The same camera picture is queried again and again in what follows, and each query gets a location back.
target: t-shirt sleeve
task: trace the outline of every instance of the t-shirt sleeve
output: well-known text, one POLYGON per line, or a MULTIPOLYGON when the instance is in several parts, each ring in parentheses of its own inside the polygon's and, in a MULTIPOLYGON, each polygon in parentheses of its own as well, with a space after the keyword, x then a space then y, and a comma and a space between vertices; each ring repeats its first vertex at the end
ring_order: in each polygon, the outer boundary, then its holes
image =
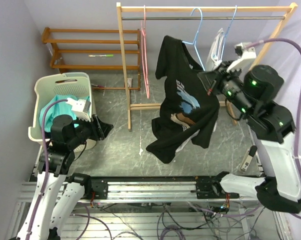
POLYGON ((166 76, 166 68, 167 68, 167 53, 166 53, 166 38, 167 36, 164 37, 159 55, 158 55, 158 60, 157 60, 157 66, 156 66, 156 71, 155 71, 155 76, 157 79, 160 79, 164 76, 166 76))

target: metal rod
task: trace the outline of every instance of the metal rod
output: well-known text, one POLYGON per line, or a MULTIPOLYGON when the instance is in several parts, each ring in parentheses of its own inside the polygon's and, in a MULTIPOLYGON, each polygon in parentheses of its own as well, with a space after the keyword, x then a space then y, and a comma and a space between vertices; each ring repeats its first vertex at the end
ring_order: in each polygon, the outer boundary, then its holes
MULTIPOLYGON (((140 16, 123 16, 121 18, 123 21, 130 20, 144 20, 143 17, 140 16)), ((204 16, 202 19, 204 20, 231 20, 231 16, 204 16)), ((283 20, 284 16, 236 16, 234 20, 283 20)), ((146 20, 201 20, 198 16, 147 16, 146 20)))

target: blue hanger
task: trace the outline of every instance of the blue hanger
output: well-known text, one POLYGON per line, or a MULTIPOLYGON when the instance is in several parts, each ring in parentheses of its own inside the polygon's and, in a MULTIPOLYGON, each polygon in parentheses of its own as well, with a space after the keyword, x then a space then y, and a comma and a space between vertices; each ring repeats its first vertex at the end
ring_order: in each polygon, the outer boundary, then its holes
POLYGON ((202 25, 202 21, 203 21, 203 13, 202 13, 202 10, 201 10, 199 7, 195 7, 195 8, 191 11, 191 14, 190 14, 190 15, 192 16, 193 13, 194 13, 194 11, 195 11, 196 9, 198 9, 199 12, 200 12, 200 23, 199 23, 197 32, 196 32, 196 34, 195 34, 194 40, 193 40, 192 42, 188 42, 188 41, 182 41, 182 42, 183 42, 184 44, 194 45, 194 48, 195 48, 197 57, 198 57, 199 62, 200 62, 200 65, 201 65, 202 69, 205 71, 205 68, 204 68, 204 65, 203 65, 203 63, 202 63, 202 60, 201 60, 199 51, 197 50, 197 47, 196 47, 197 37, 198 37, 199 31, 200 31, 200 28, 201 28, 201 25, 202 25))
POLYGON ((231 28, 231 26, 232 26, 233 20, 234 20, 234 18, 235 18, 236 12, 237 12, 237 5, 235 5, 235 11, 234 11, 234 14, 233 14, 233 16, 232 16, 232 19, 231 19, 231 21, 230 21, 230 24, 229 24, 229 26, 228 26, 226 32, 225 32, 224 43, 223 43, 223 45, 222 45, 221 54, 220 54, 220 60, 223 59, 223 53, 224 53, 224 47, 225 47, 225 44, 226 44, 226 38, 227 38, 227 35, 229 34, 229 31, 230 31, 230 28, 231 28))

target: pink hanger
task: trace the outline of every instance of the pink hanger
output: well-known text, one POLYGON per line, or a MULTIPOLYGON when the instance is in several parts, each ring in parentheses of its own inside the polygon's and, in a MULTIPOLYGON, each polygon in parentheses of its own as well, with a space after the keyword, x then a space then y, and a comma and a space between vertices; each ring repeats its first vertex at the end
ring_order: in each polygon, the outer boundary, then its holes
POLYGON ((142 72, 144 74, 144 82, 147 98, 150 98, 150 86, 149 86, 149 73, 147 66, 147 50, 146 50, 146 7, 144 5, 144 27, 143 21, 140 21, 141 28, 141 63, 142 63, 142 72))

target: clothing rack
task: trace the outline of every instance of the clothing rack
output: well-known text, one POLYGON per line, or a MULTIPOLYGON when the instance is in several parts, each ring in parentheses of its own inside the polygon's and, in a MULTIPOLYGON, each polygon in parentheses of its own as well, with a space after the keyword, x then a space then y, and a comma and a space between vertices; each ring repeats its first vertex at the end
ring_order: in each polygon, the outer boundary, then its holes
MULTIPOLYGON (((270 38, 276 38, 279 36, 280 32, 287 24, 293 13, 295 12, 298 5, 295 2, 292 2, 289 6, 239 6, 237 7, 237 12, 241 13, 273 13, 279 12, 283 13, 283 16, 265 16, 265 17, 235 17, 235 20, 280 20, 280 22, 275 27, 274 31, 270 35, 270 38)), ((119 40, 120 40, 120 50, 121 50, 121 59, 123 66, 123 75, 124 75, 124 83, 125 83, 125 92, 126 92, 126 104, 127 104, 127 115, 128 115, 128 130, 132 129, 131 126, 131 111, 139 111, 139 110, 157 110, 161 107, 161 103, 139 103, 139 104, 131 104, 130 98, 130 90, 128 88, 127 83, 127 68, 126 68, 126 59, 125 59, 125 47, 124 47, 124 34, 123 34, 123 21, 127 20, 141 20, 143 17, 123 17, 122 13, 191 13, 194 9, 194 6, 121 6, 120 2, 116 3, 117 9, 117 20, 118 20, 118 29, 119 29, 119 40)), ((199 7, 203 13, 234 13, 234 6, 202 6, 199 7)), ((146 17, 146 20, 197 20, 198 17, 146 17)), ((209 19, 214 20, 224 20, 231 19, 231 17, 209 17, 209 19)), ((259 52, 255 61, 251 65, 250 68, 260 63, 263 59, 267 51, 270 49, 272 43, 264 44, 263 48, 259 52)), ((230 114, 234 115, 233 108, 231 104, 225 105, 224 101, 219 102, 221 107, 227 107, 230 114)))

